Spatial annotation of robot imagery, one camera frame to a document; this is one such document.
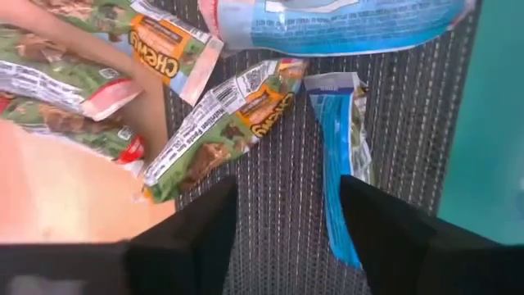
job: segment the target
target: teal wall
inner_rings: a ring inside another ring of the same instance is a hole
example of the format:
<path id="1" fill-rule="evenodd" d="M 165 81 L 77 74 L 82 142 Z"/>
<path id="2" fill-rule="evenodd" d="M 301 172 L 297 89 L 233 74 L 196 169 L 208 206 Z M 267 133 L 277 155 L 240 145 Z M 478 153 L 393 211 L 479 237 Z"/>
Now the teal wall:
<path id="1" fill-rule="evenodd" d="M 523 11 L 484 1 L 438 213 L 507 244 L 524 243 Z"/>

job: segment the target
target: blue wrapper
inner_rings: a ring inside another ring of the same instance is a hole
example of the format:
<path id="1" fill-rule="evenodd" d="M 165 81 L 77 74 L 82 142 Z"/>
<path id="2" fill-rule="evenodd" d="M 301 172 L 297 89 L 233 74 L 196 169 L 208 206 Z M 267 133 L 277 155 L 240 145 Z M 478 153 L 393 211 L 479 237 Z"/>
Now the blue wrapper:
<path id="1" fill-rule="evenodd" d="M 475 0 L 199 0 L 230 51 L 335 56 L 411 48 L 450 30 Z"/>
<path id="2" fill-rule="evenodd" d="M 356 73 L 314 75 L 306 77 L 304 83 L 323 131 L 323 196 L 329 244 L 336 258 L 360 268 L 339 192 L 342 175 L 373 183 L 364 131 L 366 86 Z"/>

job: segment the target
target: green snack wrapper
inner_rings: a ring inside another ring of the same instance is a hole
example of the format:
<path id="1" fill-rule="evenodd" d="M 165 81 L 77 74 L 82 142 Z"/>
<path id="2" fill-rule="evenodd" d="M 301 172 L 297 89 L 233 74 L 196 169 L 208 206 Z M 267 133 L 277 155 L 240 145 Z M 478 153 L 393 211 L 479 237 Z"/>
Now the green snack wrapper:
<path id="1" fill-rule="evenodd" d="M 155 71 L 194 106 L 224 44 L 148 0 L 30 0 Z"/>
<path id="2" fill-rule="evenodd" d="M 142 92 L 129 77 L 60 44 L 0 24 L 0 90 L 103 120 Z"/>
<path id="3" fill-rule="evenodd" d="M 208 91 L 147 167 L 142 194 L 177 198 L 215 167 L 249 152 L 298 92 L 307 63 L 263 61 Z"/>
<path id="4" fill-rule="evenodd" d="M 96 122 L 51 104 L 9 93 L 0 93 L 0 118 L 31 134 L 76 143 L 124 166 L 135 175 L 142 169 L 142 137 L 118 121 L 106 119 Z"/>

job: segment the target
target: granola bar wrapper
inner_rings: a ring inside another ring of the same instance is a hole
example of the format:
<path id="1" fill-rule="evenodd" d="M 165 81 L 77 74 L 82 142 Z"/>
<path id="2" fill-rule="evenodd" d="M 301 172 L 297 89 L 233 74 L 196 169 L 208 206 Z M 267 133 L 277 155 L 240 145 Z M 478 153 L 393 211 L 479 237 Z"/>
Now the granola bar wrapper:
<path id="1" fill-rule="evenodd" d="M 263 61 L 208 91 L 146 168 L 142 195 L 178 198 L 210 171 L 250 151 L 291 104 L 306 62 Z"/>
<path id="2" fill-rule="evenodd" d="M 224 46 L 148 0 L 30 1 L 141 61 L 192 106 Z"/>
<path id="3" fill-rule="evenodd" d="M 0 24 L 0 90 L 104 120 L 142 89 L 117 70 L 13 25 Z"/>
<path id="4" fill-rule="evenodd" d="M 364 128 L 368 87 L 357 73 L 347 72 L 308 76 L 304 85 L 323 131 L 323 196 L 329 244 L 337 259 L 361 268 L 346 228 L 340 186 L 343 175 L 374 184 Z"/>
<path id="5" fill-rule="evenodd" d="M 49 103 L 0 93 L 0 118 L 31 134 L 58 138 L 93 152 L 138 175 L 143 168 L 141 136 L 117 120 L 94 121 Z"/>

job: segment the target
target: chewy granola bar wrapper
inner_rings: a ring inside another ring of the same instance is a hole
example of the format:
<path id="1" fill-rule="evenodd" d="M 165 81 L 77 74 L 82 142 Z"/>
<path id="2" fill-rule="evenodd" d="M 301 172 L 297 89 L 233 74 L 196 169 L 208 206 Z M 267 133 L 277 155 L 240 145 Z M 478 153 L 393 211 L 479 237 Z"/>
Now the chewy granola bar wrapper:
<path id="1" fill-rule="evenodd" d="M 300 88 L 306 62 L 263 61 L 208 91 L 144 173 L 143 195 L 177 198 L 226 161 L 249 152 Z"/>
<path id="2" fill-rule="evenodd" d="M 24 130 L 75 143 L 138 175 L 143 167 L 142 137 L 129 127 L 106 119 L 94 121 L 46 102 L 0 93 L 0 118 Z"/>
<path id="3" fill-rule="evenodd" d="M 476 0 L 198 0 L 229 51 L 337 56 L 411 48 L 450 30 Z"/>
<path id="4" fill-rule="evenodd" d="M 103 120 L 142 89 L 116 70 L 29 31 L 0 24 L 0 90 Z"/>
<path id="5" fill-rule="evenodd" d="M 224 44 L 148 0 L 30 0 L 154 70 L 194 106 Z"/>
<path id="6" fill-rule="evenodd" d="M 323 131 L 323 195 L 330 247 L 336 258 L 360 268 L 342 213 L 340 185 L 342 175 L 374 182 L 364 129 L 368 88 L 356 73 L 308 76 L 304 84 Z"/>

